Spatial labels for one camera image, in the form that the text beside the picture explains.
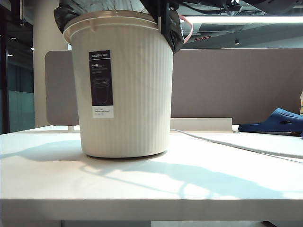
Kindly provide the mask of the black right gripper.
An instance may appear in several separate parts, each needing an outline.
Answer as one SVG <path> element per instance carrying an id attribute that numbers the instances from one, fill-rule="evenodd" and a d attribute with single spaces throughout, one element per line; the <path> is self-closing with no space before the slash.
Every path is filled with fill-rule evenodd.
<path id="1" fill-rule="evenodd" d="M 170 9 L 178 9 L 179 3 L 175 0 L 164 0 L 164 7 L 161 10 L 161 33 L 166 34 L 169 32 L 169 10 Z"/>

